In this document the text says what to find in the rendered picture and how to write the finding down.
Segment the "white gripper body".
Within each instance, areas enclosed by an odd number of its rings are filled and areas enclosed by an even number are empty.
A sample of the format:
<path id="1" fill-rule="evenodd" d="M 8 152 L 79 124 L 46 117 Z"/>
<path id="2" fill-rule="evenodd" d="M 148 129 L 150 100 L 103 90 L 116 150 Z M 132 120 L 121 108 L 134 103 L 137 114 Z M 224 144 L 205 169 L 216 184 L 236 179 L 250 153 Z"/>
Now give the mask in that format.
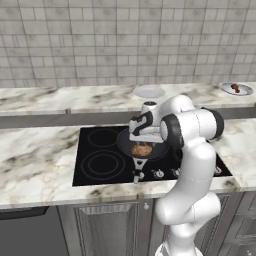
<path id="1" fill-rule="evenodd" d="M 130 134 L 129 139 L 131 141 L 159 143 L 160 142 L 160 128 L 148 127 L 142 129 L 137 136 Z"/>

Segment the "white round plate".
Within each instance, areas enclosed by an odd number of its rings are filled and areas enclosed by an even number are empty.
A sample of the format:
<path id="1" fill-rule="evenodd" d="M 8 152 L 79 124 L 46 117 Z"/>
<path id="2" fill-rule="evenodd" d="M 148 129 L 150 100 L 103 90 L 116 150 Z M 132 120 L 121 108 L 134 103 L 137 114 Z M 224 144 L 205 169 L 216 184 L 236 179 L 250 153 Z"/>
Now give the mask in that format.
<path id="1" fill-rule="evenodd" d="M 165 95 L 165 91 L 154 85 L 142 85 L 133 90 L 133 94 L 141 98 L 159 98 Z"/>
<path id="2" fill-rule="evenodd" d="M 231 88 L 231 84 L 237 84 L 239 86 L 240 93 L 235 93 L 235 91 Z M 252 88 L 241 83 L 232 83 L 232 82 L 221 83 L 220 89 L 228 94 L 235 95 L 235 96 L 247 96 L 253 93 Z"/>

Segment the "dark grey dishwasher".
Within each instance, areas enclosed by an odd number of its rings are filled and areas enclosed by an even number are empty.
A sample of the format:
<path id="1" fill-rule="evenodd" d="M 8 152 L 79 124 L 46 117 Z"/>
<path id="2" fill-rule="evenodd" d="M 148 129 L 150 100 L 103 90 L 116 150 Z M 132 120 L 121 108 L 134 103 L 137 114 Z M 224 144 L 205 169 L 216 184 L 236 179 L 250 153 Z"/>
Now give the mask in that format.
<path id="1" fill-rule="evenodd" d="M 0 256 L 69 256 L 55 206 L 42 216 L 0 220 Z M 20 210 L 6 209 L 0 211 Z"/>

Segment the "dark frying pan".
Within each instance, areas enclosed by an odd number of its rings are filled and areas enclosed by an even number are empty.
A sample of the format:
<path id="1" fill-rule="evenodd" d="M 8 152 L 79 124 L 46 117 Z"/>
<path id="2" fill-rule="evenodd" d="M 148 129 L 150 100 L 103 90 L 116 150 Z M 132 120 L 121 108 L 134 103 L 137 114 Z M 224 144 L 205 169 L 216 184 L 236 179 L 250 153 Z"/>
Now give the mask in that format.
<path id="1" fill-rule="evenodd" d="M 150 159 L 156 159 L 162 155 L 164 155 L 167 151 L 169 146 L 166 143 L 149 143 L 146 142 L 149 146 L 152 147 L 152 153 L 149 156 L 146 157 L 137 157 L 134 156 L 131 152 L 131 148 L 134 145 L 143 144 L 144 142 L 139 141 L 131 141 L 129 139 L 129 131 L 127 129 L 123 130 L 118 136 L 117 136 L 117 146 L 118 148 L 126 155 L 131 157 L 134 162 L 135 170 L 134 170 L 134 183 L 139 182 L 139 172 L 142 171 L 144 165 L 146 162 Z"/>

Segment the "grey drawer run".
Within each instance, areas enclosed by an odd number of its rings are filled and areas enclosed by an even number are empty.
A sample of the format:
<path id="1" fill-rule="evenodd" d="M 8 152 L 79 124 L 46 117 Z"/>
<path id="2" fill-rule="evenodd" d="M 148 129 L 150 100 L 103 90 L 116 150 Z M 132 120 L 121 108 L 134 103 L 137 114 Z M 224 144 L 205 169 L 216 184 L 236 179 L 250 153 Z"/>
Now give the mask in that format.
<path id="1" fill-rule="evenodd" d="M 218 256 L 256 256 L 256 192 L 245 192 Z"/>

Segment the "black glass hob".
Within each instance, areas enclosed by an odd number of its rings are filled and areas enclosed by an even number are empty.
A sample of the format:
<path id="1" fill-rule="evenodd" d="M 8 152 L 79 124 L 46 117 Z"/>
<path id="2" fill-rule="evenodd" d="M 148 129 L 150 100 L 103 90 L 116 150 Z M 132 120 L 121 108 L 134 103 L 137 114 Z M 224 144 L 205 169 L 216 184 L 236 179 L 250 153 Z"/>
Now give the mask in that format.
<path id="1" fill-rule="evenodd" d="M 134 183 L 134 162 L 117 146 L 117 136 L 127 126 L 81 128 L 76 156 L 73 186 Z M 144 165 L 145 174 L 139 182 L 176 180 L 171 169 L 180 169 L 182 151 L 172 147 Z M 154 177 L 153 171 L 161 169 L 162 179 Z"/>

